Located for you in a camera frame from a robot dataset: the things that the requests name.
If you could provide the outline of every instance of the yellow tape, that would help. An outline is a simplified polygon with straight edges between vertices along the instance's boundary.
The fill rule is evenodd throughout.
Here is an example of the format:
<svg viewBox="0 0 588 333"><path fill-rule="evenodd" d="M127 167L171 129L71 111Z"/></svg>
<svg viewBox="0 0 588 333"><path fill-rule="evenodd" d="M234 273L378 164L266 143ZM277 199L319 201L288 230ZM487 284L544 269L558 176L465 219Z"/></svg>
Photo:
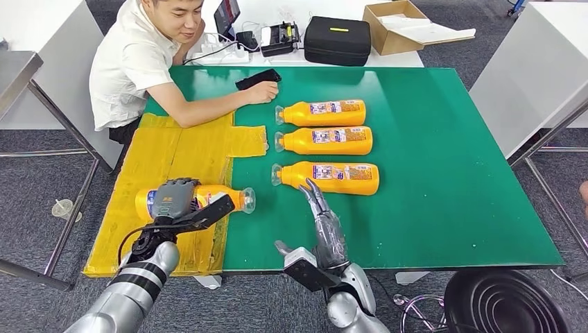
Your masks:
<svg viewBox="0 0 588 333"><path fill-rule="evenodd" d="M112 276L116 254L123 237L145 224L137 215L135 196L165 180L198 178L202 184L230 186L231 157L266 154L265 126L233 127L233 114L195 128L181 129L170 117L145 114L116 179L102 226L88 258L84 274ZM227 218L202 232L178 236L180 263L174 275L208 275L222 269ZM123 254L139 236L133 235Z"/></svg>

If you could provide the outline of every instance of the black case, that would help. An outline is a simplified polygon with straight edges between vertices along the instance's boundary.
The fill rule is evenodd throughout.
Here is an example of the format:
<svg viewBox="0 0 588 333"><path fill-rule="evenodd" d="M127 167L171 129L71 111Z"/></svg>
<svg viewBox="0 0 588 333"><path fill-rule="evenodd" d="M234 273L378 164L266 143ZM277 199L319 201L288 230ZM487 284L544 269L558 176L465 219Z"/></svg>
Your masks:
<svg viewBox="0 0 588 333"><path fill-rule="evenodd" d="M310 62L363 66L372 50L365 21L313 16L304 34L304 57Z"/></svg>

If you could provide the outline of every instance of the floor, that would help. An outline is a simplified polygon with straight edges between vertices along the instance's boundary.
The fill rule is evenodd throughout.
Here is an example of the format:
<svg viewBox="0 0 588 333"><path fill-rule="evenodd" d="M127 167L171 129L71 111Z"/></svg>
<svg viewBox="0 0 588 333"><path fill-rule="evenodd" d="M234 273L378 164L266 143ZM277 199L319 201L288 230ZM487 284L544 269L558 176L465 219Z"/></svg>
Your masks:
<svg viewBox="0 0 588 333"><path fill-rule="evenodd" d="M106 31L114 22L122 0L87 0L99 26ZM426 15L452 28L477 29L476 39L428 46L420 52L427 67L455 67L470 88L494 50L512 26L503 0L414 0ZM588 146L586 130L567 130L557 140ZM0 131L0 151L75 147L60 131ZM588 236L580 183L588 178L588 154L542 153L538 167L553 186L572 219ZM49 215L55 199L74 198L91 160L86 156L42 157L0 162L0 253L3 259L41 270L51 254L64 221ZM588 271L587 258L563 225L551 202L530 171L515 173L568 266L563 271ZM60 292L0 275L0 332L61 332L81 316L108 283L89 279L80 270L92 249L115 176L98 171L83 208L84 218L73 229L57 277L75 281L70 292ZM574 332L588 332L588 302L556 280L548 271L529 271L560 304ZM431 273L408 287L394 283L392 273L373 273L390 294L409 297L441 295L451 273ZM398 331L399 311L383 289L372 281L378 317ZM580 284L588 289L588 282ZM435 308L426 313L435 313ZM423 332L410 322L407 332ZM141 332L336 332L327 319L322 295L312 294L281 275L231 276L215 291L203 289L192 278L170 279L145 321Z"/></svg>

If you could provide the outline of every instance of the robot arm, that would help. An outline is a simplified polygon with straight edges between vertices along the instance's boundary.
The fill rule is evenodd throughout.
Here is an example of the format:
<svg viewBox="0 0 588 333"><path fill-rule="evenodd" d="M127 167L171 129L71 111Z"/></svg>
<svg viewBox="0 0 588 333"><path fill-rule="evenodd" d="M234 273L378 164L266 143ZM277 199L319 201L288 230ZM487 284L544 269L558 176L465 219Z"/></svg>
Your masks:
<svg viewBox="0 0 588 333"><path fill-rule="evenodd" d="M204 230L234 210L228 195L191 212L197 180L169 180L157 190L153 204L155 220L146 225L123 259L114 279L86 314L67 333L136 332L169 275L180 261L177 235Z"/></svg>
<svg viewBox="0 0 588 333"><path fill-rule="evenodd" d="M329 319L342 332L389 332L376 318L376 301L370 281L363 269L347 258L345 237L339 218L329 208L316 184L306 179L310 187L300 187L311 206L315 220L317 246L313 254L306 248L288 248L276 241L284 256L284 272L310 291L324 290L328 295Z"/></svg>

